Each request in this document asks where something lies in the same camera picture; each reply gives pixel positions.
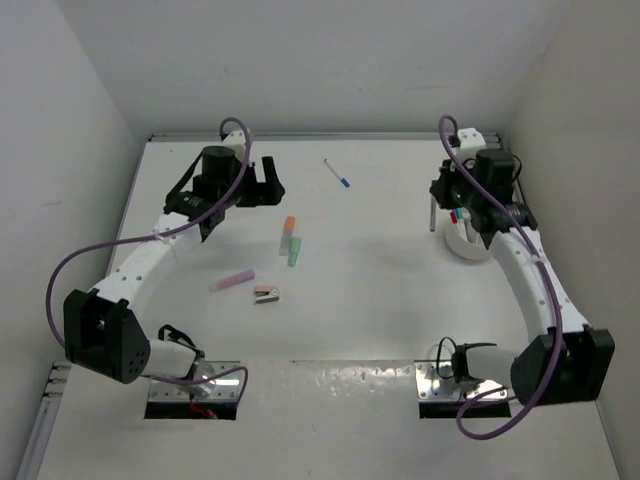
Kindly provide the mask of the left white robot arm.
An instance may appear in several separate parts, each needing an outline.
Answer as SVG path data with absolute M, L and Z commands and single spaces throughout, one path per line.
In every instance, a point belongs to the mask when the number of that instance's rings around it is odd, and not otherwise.
M 122 384 L 139 377 L 189 385 L 203 356 L 187 342 L 150 339 L 140 320 L 179 260 L 200 246 L 229 208 L 275 206 L 285 189 L 274 160 L 262 159 L 264 181 L 244 163 L 242 145 L 202 149 L 165 198 L 155 230 L 115 272 L 89 291 L 73 290 L 63 304 L 64 349 L 72 363 Z

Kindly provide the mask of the blue capped white marker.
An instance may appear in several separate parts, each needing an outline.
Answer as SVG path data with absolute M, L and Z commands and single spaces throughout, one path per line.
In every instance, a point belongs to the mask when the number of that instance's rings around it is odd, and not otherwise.
M 328 159 L 325 158 L 323 163 L 345 188 L 350 188 L 349 181 L 335 169 Z

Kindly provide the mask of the teal capped white marker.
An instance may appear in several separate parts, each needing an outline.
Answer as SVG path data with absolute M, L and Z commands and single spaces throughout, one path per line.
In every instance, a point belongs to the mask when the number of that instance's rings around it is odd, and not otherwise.
M 436 213 L 437 213 L 437 209 L 438 209 L 437 201 L 436 201 L 435 197 L 431 196 L 429 230 L 432 233 L 436 231 Z

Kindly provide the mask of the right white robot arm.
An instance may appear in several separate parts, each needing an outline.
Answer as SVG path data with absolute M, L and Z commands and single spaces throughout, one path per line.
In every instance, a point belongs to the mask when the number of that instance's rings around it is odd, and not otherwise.
M 593 328 L 562 287 L 544 252 L 537 221 L 513 199 L 517 159 L 500 149 L 447 159 L 430 188 L 437 205 L 464 208 L 484 248 L 498 262 L 525 322 L 528 345 L 507 360 L 506 383 L 521 404 L 598 398 L 614 351 L 606 329 Z

